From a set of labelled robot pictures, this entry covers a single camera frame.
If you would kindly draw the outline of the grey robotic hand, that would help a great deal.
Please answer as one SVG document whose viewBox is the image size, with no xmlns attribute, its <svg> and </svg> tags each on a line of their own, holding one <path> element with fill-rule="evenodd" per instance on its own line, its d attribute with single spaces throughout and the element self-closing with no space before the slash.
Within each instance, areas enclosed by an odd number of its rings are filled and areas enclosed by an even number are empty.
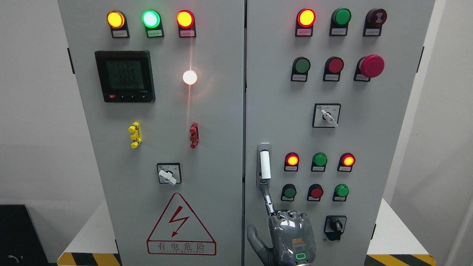
<svg viewBox="0 0 473 266">
<path fill-rule="evenodd" d="M 265 199 L 272 248 L 247 226 L 247 240 L 265 266 L 310 266 L 316 257 L 314 234 L 308 215 L 291 210 L 276 211 L 267 184 L 259 185 Z"/>
</svg>

